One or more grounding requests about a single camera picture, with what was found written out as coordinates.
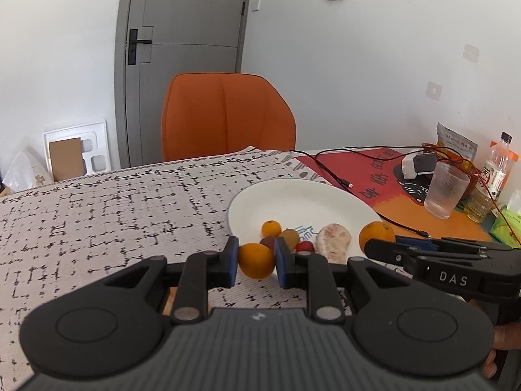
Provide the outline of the person's right hand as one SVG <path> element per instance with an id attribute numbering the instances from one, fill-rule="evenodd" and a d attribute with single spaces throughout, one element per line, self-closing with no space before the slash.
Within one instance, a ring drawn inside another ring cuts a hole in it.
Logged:
<path id="1" fill-rule="evenodd" d="M 496 372 L 497 366 L 495 356 L 497 350 L 520 350 L 521 349 L 521 324 L 520 322 L 510 323 L 504 326 L 495 327 L 495 341 L 492 350 L 489 352 L 481 372 L 491 379 Z"/>

